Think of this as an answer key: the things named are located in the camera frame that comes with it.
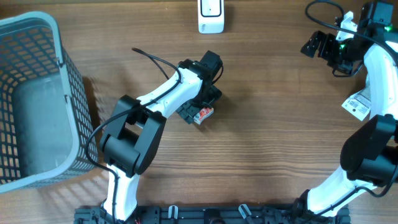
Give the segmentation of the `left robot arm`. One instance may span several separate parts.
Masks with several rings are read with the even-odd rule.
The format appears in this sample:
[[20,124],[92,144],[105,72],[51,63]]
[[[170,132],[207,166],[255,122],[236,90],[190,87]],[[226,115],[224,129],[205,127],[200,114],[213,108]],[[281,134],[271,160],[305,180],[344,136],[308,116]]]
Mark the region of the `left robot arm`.
[[100,208],[106,223],[124,223],[134,213],[139,178],[154,160],[167,118],[177,113],[188,124],[201,124],[222,95],[215,87],[224,70],[218,54],[209,50],[201,60],[186,59],[174,70],[150,93],[122,96],[105,122],[99,146],[109,170],[108,197]]

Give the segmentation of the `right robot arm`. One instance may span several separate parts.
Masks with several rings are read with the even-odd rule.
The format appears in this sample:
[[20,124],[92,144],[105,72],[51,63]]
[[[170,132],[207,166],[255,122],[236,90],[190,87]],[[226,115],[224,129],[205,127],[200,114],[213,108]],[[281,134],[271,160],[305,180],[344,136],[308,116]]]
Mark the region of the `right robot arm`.
[[293,220],[326,222],[350,201],[367,192],[382,198],[397,183],[397,29],[392,25],[394,5],[370,1],[363,5],[358,23],[336,2],[341,12],[334,24],[306,13],[313,22],[337,30],[316,31],[301,48],[308,57],[320,57],[335,77],[352,77],[365,66],[371,105],[369,121],[344,143],[340,166],[319,186],[306,190],[291,209]]

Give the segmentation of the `small red carton box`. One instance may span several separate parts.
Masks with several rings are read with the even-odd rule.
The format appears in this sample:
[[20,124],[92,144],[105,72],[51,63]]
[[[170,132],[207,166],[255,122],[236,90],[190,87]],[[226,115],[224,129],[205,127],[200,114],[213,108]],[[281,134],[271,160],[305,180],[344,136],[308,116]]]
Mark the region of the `small red carton box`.
[[196,124],[201,124],[205,119],[214,113],[213,108],[202,108],[194,117],[193,121]]

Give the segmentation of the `black red snack packet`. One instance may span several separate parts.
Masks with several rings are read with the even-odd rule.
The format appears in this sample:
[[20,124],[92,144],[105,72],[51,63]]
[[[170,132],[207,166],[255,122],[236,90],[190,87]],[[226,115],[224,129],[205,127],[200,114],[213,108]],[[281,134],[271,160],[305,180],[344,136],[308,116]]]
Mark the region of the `black red snack packet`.
[[371,110],[371,92],[369,83],[365,87],[347,98],[341,105],[343,109],[356,119],[363,121]]

